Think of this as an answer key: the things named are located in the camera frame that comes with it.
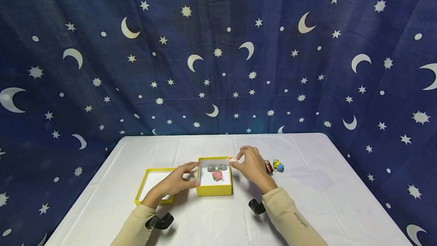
right hand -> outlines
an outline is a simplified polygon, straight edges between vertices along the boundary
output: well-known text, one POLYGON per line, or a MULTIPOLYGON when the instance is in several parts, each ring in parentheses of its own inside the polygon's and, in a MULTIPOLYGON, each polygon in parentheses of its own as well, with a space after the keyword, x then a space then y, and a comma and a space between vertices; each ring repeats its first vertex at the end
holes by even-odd
POLYGON ((243 163, 230 162, 229 165, 239 170, 244 177, 255 183, 262 194, 278 188, 274 180, 267 174, 264 159, 259 154, 258 148, 243 146, 237 155, 237 160, 244 156, 243 163))

white table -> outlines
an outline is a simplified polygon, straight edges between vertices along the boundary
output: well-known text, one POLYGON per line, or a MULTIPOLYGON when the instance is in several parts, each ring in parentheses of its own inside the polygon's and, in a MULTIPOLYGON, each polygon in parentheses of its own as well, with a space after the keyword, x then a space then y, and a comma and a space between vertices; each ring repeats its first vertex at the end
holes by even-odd
MULTIPOLYGON (((127 216, 147 168, 175 167, 198 157, 235 156, 243 145, 285 166, 273 177, 329 245, 411 245, 385 209, 327 136, 246 134, 124 137, 80 195, 46 246, 106 246, 127 216)), ((233 195, 197 197, 192 189, 175 196, 169 229, 154 231, 147 246, 286 245, 267 214, 248 207, 261 199, 255 186, 233 169, 233 195)))

open box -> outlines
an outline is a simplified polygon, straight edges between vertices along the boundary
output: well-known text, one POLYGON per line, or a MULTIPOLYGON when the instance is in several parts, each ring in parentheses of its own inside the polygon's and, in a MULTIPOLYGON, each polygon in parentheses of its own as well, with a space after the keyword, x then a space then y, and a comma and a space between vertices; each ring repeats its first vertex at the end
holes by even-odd
MULTIPOLYGON (((165 179, 175 168, 150 168, 146 170, 143 181, 139 186, 138 193, 135 197, 135 204, 139 205, 147 193, 161 180, 165 179)), ((170 205, 173 203, 174 195, 167 195, 162 198, 160 205, 170 205)))
POLYGON ((196 182, 200 186, 196 188, 197 195, 203 196, 230 196, 232 195, 232 178, 231 168, 229 166, 229 157, 206 157, 199 158, 200 165, 197 168, 196 182), (218 166, 224 164, 227 170, 222 170, 223 180, 215 181, 212 173, 208 172, 209 166, 218 166))

blue fabric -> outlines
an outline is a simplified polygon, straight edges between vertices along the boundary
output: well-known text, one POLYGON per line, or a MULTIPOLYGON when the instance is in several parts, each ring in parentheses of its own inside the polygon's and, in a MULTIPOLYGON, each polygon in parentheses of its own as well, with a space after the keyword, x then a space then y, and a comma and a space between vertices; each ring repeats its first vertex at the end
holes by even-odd
POLYGON ((0 245, 44 243, 123 136, 248 131, 327 134, 437 245, 436 0, 0 1, 0 245))

toy figure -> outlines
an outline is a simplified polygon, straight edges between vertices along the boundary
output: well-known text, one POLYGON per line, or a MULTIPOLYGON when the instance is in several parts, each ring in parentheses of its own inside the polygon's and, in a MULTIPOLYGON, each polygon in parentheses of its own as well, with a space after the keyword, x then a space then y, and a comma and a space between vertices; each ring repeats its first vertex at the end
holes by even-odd
POLYGON ((273 160, 273 168, 279 172, 284 171, 284 165, 279 160, 273 160))
POLYGON ((219 170, 219 171, 214 170, 212 172, 212 179, 215 181, 223 180, 223 174, 222 174, 221 170, 219 170))
POLYGON ((268 160, 265 160, 264 164, 266 165, 266 172, 267 172, 267 174, 273 173, 273 167, 270 164, 270 162, 268 160))

